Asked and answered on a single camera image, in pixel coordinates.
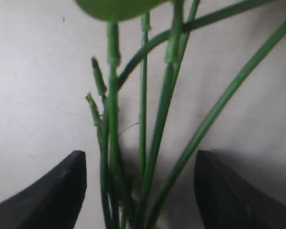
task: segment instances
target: dark object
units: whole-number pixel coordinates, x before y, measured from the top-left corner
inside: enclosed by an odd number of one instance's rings
[[[34,184],[0,203],[0,229],[72,229],[86,187],[86,156],[74,151]]]
[[[286,206],[243,180],[211,152],[197,154],[194,188],[206,229],[286,229]]]

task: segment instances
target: green leaf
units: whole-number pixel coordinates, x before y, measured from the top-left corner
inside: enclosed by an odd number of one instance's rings
[[[75,0],[90,16],[102,21],[124,21],[169,0]]]

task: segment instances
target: houseplant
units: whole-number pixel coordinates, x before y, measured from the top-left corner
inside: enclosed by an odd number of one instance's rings
[[[273,47],[286,34],[286,21],[271,35],[271,37],[261,46],[254,56],[242,68],[227,87],[223,95],[202,121],[200,127],[195,132],[193,138],[185,147],[179,160],[176,162],[172,172],[164,183],[156,201],[154,202],[149,215],[146,217],[146,205],[150,194],[151,183],[160,148],[161,138],[170,101],[174,92],[174,87],[181,67],[184,51],[189,38],[189,33],[195,29],[208,24],[231,17],[238,13],[247,11],[257,6],[272,2],[271,0],[245,0],[214,13],[195,19],[199,0],[194,0],[188,22],[183,19],[183,1],[175,0],[174,16],[170,31],[165,31],[148,41],[148,31],[150,30],[148,11],[161,4],[159,1],[131,1],[119,0],[77,0],[78,5],[94,18],[107,21],[108,36],[108,63],[110,67],[109,95],[106,96],[106,86],[102,80],[102,73],[97,60],[92,59],[92,66],[99,95],[102,97],[104,113],[101,119],[97,106],[91,96],[87,95],[90,104],[101,151],[101,190],[102,207],[106,228],[125,228],[128,222],[134,229],[154,228],[161,213],[164,201],[176,179],[181,173],[186,162],[195,152],[200,141],[206,135],[212,123],[218,117],[224,106],[232,95],[237,91],[249,74],[266,57]],[[142,48],[129,61],[125,69],[118,76],[117,67],[120,62],[119,54],[119,33],[118,22],[129,20],[141,15],[143,45]],[[147,77],[147,54],[160,43],[168,40],[165,60],[167,67],[163,78],[163,87],[159,102],[157,119],[154,126],[153,139],[148,151],[148,161],[146,161],[146,77]],[[126,174],[123,164],[123,154],[118,143],[118,91],[125,83],[134,68],[141,63],[141,104],[140,104],[140,182],[142,184],[141,195],[136,203],[132,197],[132,177]]]

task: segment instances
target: white wall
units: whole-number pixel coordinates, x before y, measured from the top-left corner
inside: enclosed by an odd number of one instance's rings
[[[233,2],[203,0],[198,15]],[[169,15],[169,4],[152,12],[151,36],[169,27]],[[163,136],[155,191],[229,82],[285,18],[286,0],[192,33]],[[120,30],[123,67],[140,47],[140,22],[124,22]],[[83,14],[72,0],[0,0],[0,201],[81,149],[88,157],[88,190],[76,229],[104,227],[99,151],[84,97],[88,91],[97,97],[92,55],[107,74],[105,35],[105,24]],[[162,45],[149,58],[149,142],[164,52]],[[121,131],[138,121],[138,73],[121,90]],[[121,141],[135,165],[138,125]],[[218,152],[244,178],[286,203],[286,37],[229,102],[200,148]],[[194,200],[193,164],[167,202],[163,228],[203,228]]]

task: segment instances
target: white background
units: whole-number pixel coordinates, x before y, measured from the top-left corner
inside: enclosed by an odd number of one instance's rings
[[[202,0],[198,16],[236,0]],[[150,35],[171,23],[170,4],[152,11]],[[154,192],[194,130],[258,47],[286,18],[286,0],[192,33],[170,108]],[[90,110],[99,105],[90,58],[107,75],[105,23],[72,0],[0,0],[0,201],[34,182],[72,150],[87,153],[88,189],[76,229],[104,228],[99,192],[99,149]],[[122,64],[141,44],[140,20],[121,24]],[[148,142],[165,68],[166,45],[149,57]],[[120,92],[120,129],[138,122],[139,71]],[[121,135],[129,167],[137,172],[138,125]],[[200,145],[286,204],[286,37],[260,64]],[[162,228],[202,229],[192,171],[183,173],[166,204]]]

